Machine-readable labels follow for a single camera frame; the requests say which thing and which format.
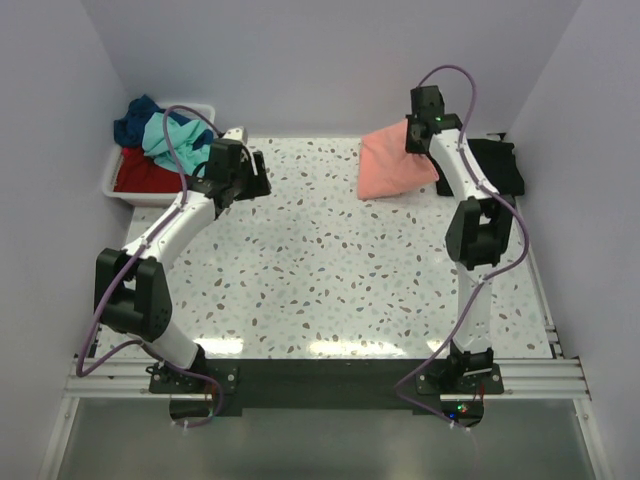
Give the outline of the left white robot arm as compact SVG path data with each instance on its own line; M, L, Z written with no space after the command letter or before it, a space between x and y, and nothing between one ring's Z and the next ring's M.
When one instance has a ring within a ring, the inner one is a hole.
M96 260L94 317L174 365L171 378L185 392L207 380L204 352L173 320L166 273L183 250L236 201L271 193L264 155L234 139L220 139L204 176L187 177L186 190L138 239Z

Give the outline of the pink t shirt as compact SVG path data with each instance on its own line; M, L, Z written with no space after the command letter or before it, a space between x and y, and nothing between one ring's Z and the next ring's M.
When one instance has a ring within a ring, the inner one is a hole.
M401 195L439 180L427 156L405 150L407 127L408 121L403 119L361 138L356 189L359 200Z

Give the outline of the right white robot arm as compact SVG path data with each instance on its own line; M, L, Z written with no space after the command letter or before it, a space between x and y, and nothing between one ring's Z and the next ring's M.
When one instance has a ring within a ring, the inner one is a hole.
M461 120L445 112L439 88L415 87L410 97L405 149L427 155L457 201L445 246L458 272L459 320L447 357L432 361L422 375L436 392L470 393L493 375L490 274L507 250L515 203L512 197L501 196L485 176Z

